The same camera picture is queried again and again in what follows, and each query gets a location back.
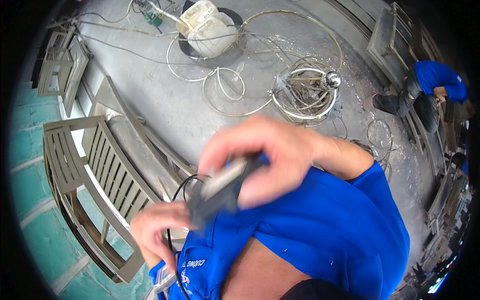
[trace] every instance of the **wooden chair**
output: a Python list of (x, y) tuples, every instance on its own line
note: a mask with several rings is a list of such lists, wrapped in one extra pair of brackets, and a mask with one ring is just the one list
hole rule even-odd
[[(84, 157), (78, 154), (71, 133), (78, 129), (95, 131), (92, 146), (86, 149), (88, 154)], [(128, 230), (128, 223), (139, 210), (161, 199), (129, 163), (111, 135), (104, 116), (44, 124), (43, 137), (48, 182), (70, 229), (89, 256), (114, 282), (130, 282), (144, 260)], [(91, 168), (100, 189), (90, 178), (86, 165)], [(102, 232), (77, 199), (77, 188), (82, 185), (105, 216)], [(112, 226), (133, 249), (127, 260), (107, 242), (108, 226)]]
[[(72, 67), (73, 60), (67, 49), (47, 48), (38, 79), (37, 96), (65, 96), (65, 88)], [(50, 82), (54, 76), (58, 80), (58, 90), (50, 91)]]

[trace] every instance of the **concrete floor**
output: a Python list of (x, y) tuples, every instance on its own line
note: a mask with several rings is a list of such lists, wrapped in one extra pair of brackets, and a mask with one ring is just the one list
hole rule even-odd
[[(97, 12), (107, 19), (114, 20), (125, 14), (128, 3), (129, 0), (92, 0), (85, 5), (83, 12)], [(329, 18), (322, 15), (322, 10), (315, 9), (317, 6), (312, 0), (295, 3), (287, 0), (274, 3), (248, 1), (248, 4), (245, 1), (216, 0), (214, 3), (216, 6), (236, 11), (244, 20), (258, 12), (272, 9), (310, 12), (320, 22), (325, 22), (325, 17)], [(82, 19), (103, 22), (94, 15)], [(124, 19), (113, 25), (144, 30), (152, 34), (158, 33), (144, 21), (141, 14), (130, 13), (129, 19), (131, 24)], [(345, 18), (335, 20), (330, 18), (329, 22), (325, 22), (333, 30), (343, 51), (343, 64), (339, 70), (343, 85), (338, 97), (343, 106), (342, 117), (349, 139), (367, 141), (367, 126), (377, 118), (383, 119), (391, 129), (393, 148), (396, 150), (391, 153), (389, 159), (392, 167), (390, 188), (410, 234), (408, 260), (410, 269), (415, 262), (420, 261), (422, 244), (428, 236), (423, 209), (432, 187), (428, 161), (423, 156), (417, 157), (417, 150), (409, 143), (400, 118), (381, 111), (369, 113), (363, 111), (362, 100), (372, 93), (382, 92), (382, 87), (362, 58), (363, 53), (360, 55), (358, 49), (336, 33), (337, 30), (345, 31), (346, 22), (349, 21)], [(164, 33), (176, 31), (173, 21), (166, 18), (160, 29)], [(280, 14), (265, 15), (253, 20), (246, 29), (269, 36), (284, 50), (319, 56), (334, 68), (338, 64), (338, 54), (332, 39), (321, 28), (304, 19)], [(84, 35), (161, 61), (166, 60), (167, 47), (174, 37), (145, 36), (88, 24), (81, 25), (80, 30)], [(91, 86), (93, 93), (96, 93), (103, 73), (110, 75), (127, 105), (136, 114), (143, 116), (146, 125), (191, 164), (198, 163), (203, 146), (219, 128), (244, 120), (226, 117), (213, 111), (202, 95), (202, 82), (182, 81), (174, 77), (166, 65), (147, 61), (88, 38), (84, 41), (95, 56), (84, 74), (84, 79)], [(264, 48), (265, 46), (255, 38), (249, 37), (248, 49)], [(177, 44), (172, 47), (169, 59), (170, 62), (192, 62), (180, 52)], [(226, 101), (225, 97), (216, 92), (213, 78), (206, 83), (207, 94), (218, 108), (229, 113), (245, 113), (265, 102), (265, 99), (259, 97), (268, 96), (267, 90), (270, 89), (273, 76), (285, 65), (274, 54), (244, 53), (229, 67), (240, 73), (246, 85), (245, 95), (252, 98), (244, 97), (236, 102)], [(209, 72), (207, 68), (198, 66), (172, 66), (172, 68), (179, 75), (192, 79), (204, 77)], [(233, 79), (234, 86), (239, 84), (239, 81), (235, 81), (229, 73), (224, 73), (224, 76)], [(79, 102), (83, 110), (89, 110), (91, 103), (85, 93), (79, 93)], [(280, 118), (273, 104), (267, 106), (261, 113)], [(334, 123), (336, 129), (331, 121), (326, 121), (315, 130), (327, 136), (336, 134), (344, 136), (345, 128), (341, 121), (336, 119)], [(389, 143), (386, 128), (380, 123), (372, 125), (370, 138), (376, 144), (385, 146)], [(379, 160), (386, 153), (382, 149), (376, 151)]]

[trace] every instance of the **leg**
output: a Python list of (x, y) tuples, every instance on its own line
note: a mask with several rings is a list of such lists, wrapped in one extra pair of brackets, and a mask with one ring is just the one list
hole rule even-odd
[(434, 133), (438, 129), (439, 114), (437, 103), (433, 95), (422, 94), (417, 101), (413, 103), (425, 130), (428, 133)]
[(373, 107), (388, 112), (390, 114), (404, 117), (408, 114), (411, 105), (422, 93), (422, 89), (417, 80), (415, 65), (410, 67), (408, 77), (405, 80), (402, 90), (395, 96), (376, 95), (373, 97)]

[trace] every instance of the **green machine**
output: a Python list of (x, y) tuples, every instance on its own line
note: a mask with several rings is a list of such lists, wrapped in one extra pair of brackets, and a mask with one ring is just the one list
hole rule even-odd
[[(180, 6), (175, 5), (175, 3), (173, 1), (166, 0), (166, 2), (168, 2), (168, 6), (166, 8), (164, 8), (164, 10), (166, 12), (168, 12), (169, 10), (173, 11), (173, 12), (176, 12), (180, 9)], [(137, 12), (137, 13), (141, 13), (144, 16), (144, 19), (147, 21), (147, 23), (155, 26), (155, 28), (160, 33), (162, 33), (162, 31), (158, 27), (163, 22), (162, 21), (163, 14), (158, 13), (157, 10), (155, 10), (155, 8), (152, 5), (152, 4), (154, 4), (154, 5), (158, 6), (159, 8), (161, 8), (160, 0), (153, 0), (153, 1), (150, 1), (150, 0), (133, 0), (133, 3), (138, 5), (138, 9), (140, 10), (140, 11), (137, 11), (135, 8), (133, 8), (133, 11)]]

